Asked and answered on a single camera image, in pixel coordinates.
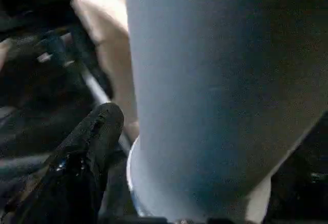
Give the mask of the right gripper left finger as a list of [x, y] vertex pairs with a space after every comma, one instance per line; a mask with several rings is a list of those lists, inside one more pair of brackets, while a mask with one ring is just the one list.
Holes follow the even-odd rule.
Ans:
[[1, 195], [1, 223], [97, 223], [123, 125], [114, 103], [91, 111], [39, 170]]

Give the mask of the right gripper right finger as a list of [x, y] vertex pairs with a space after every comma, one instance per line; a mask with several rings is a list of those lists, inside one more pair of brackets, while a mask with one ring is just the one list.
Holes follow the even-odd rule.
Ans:
[[265, 223], [327, 223], [327, 145], [300, 145], [271, 184]]

